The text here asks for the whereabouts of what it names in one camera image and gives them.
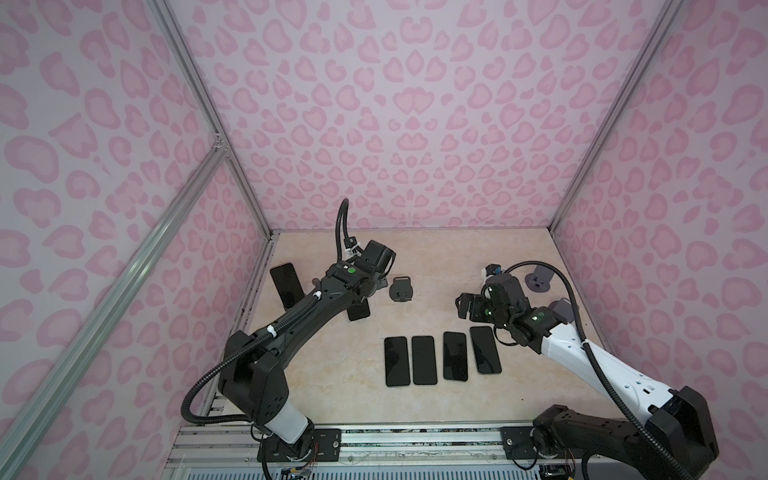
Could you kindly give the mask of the grey phone stand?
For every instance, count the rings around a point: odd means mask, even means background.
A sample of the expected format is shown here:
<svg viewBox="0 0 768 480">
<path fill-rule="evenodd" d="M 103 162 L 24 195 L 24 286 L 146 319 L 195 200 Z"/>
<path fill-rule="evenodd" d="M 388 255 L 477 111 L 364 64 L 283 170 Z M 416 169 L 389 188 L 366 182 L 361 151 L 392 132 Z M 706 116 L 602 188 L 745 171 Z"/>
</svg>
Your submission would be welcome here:
<svg viewBox="0 0 768 480">
<path fill-rule="evenodd" d="M 529 290 L 545 293 L 551 289 L 551 281 L 554 276 L 555 274 L 550 268 L 538 265 L 525 276 L 525 283 Z"/>
</svg>

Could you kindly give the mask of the black phone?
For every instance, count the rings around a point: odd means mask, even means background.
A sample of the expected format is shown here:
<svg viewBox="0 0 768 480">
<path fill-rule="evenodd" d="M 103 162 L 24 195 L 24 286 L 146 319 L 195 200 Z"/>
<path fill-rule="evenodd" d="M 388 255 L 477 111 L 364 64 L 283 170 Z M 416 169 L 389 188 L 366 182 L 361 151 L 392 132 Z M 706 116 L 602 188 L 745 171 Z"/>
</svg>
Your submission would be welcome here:
<svg viewBox="0 0 768 480">
<path fill-rule="evenodd" d="M 460 382 L 468 380 L 465 333 L 447 331 L 443 334 L 443 378 Z"/>
<path fill-rule="evenodd" d="M 432 336 L 413 336 L 413 383 L 436 385 L 438 382 L 435 341 Z"/>
<path fill-rule="evenodd" d="M 371 315 L 370 305 L 367 299 L 352 304 L 347 310 L 347 317 L 351 322 L 369 318 Z"/>
<path fill-rule="evenodd" d="M 269 274 L 285 310 L 290 310 L 305 297 L 304 289 L 292 263 L 275 266 L 269 270 Z"/>
<path fill-rule="evenodd" d="M 408 386 L 411 383 L 411 377 L 407 338 L 386 337 L 383 344 L 386 386 Z"/>
</svg>

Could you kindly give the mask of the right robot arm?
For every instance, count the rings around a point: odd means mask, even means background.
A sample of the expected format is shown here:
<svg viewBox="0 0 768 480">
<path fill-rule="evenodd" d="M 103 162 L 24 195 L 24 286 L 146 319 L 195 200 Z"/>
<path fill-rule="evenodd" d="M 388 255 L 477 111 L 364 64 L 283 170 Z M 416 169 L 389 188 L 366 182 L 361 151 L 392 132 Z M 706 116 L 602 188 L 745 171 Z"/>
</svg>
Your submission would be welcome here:
<svg viewBox="0 0 768 480">
<path fill-rule="evenodd" d="M 455 301 L 459 318 L 510 334 L 510 345 L 531 349 L 575 374 L 619 409 L 617 419 L 553 405 L 532 422 L 531 450 L 542 458 L 568 451 L 628 465 L 645 479 L 698 479 L 720 449 L 706 399 L 641 373 L 587 339 L 577 305 L 562 299 L 534 307 L 519 280 L 498 272 L 477 294 Z"/>
</svg>

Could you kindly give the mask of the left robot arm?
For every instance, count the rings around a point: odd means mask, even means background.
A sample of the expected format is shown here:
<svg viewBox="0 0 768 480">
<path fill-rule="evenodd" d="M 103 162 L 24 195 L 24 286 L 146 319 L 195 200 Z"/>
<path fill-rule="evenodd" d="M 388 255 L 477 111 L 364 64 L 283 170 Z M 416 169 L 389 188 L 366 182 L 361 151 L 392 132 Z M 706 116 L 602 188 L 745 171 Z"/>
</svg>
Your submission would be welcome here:
<svg viewBox="0 0 768 480">
<path fill-rule="evenodd" d="M 287 455 L 304 459 L 314 424 L 290 400 L 285 374 L 298 351 L 332 318 L 371 297 L 391 269 L 396 253 L 371 240 L 360 255 L 332 264 L 313 289 L 274 322 L 227 341 L 217 390 L 258 430 L 270 434 Z"/>
</svg>

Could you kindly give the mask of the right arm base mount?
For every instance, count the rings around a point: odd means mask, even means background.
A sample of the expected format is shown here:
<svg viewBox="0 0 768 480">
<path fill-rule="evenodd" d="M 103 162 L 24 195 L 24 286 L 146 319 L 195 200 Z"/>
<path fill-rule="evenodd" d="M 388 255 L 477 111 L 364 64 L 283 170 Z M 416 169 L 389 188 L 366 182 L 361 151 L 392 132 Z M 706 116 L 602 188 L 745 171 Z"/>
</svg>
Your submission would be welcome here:
<svg viewBox="0 0 768 480">
<path fill-rule="evenodd" d="M 555 443 L 554 437 L 540 427 L 507 426 L 500 428 L 502 447 L 508 460 L 528 461 L 576 460 L 584 451 L 565 448 Z"/>
</svg>

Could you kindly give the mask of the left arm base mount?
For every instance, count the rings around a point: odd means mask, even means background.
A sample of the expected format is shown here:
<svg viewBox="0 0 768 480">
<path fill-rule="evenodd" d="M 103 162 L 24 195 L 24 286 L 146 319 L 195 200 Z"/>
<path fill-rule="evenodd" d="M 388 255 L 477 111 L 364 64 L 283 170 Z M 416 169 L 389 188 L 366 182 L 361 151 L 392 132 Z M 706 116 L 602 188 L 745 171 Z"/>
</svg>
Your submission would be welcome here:
<svg viewBox="0 0 768 480">
<path fill-rule="evenodd" d="M 341 444 L 340 429 L 309 428 L 294 444 L 288 444 L 276 435 L 265 438 L 260 442 L 257 459 L 268 463 L 337 462 Z"/>
</svg>

